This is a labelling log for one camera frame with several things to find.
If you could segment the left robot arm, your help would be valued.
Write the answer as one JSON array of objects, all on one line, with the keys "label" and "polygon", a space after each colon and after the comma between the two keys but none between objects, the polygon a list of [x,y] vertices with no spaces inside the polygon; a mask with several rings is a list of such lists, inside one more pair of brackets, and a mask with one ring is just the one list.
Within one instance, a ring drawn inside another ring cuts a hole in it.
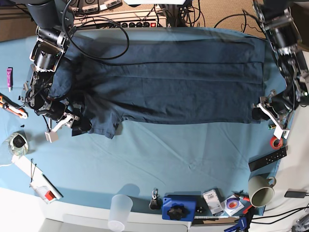
[{"label": "left robot arm", "polygon": [[271,119],[277,129],[288,131],[292,113],[309,104],[309,67],[298,44],[301,35],[294,23],[290,0],[253,1],[257,23],[272,49],[274,61],[286,87],[261,97],[253,109],[253,117]]}]

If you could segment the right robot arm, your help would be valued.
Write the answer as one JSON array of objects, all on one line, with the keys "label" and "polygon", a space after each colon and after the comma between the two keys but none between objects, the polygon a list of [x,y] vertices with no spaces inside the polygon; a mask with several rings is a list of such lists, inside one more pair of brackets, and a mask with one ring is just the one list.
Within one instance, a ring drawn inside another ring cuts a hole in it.
[{"label": "right robot arm", "polygon": [[46,137],[52,140],[58,129],[67,126],[74,131],[87,132],[91,122],[71,110],[65,97],[50,98],[54,75],[76,31],[74,13],[64,0],[27,0],[24,2],[37,24],[37,41],[29,59],[29,83],[24,87],[23,106],[45,118]]}]

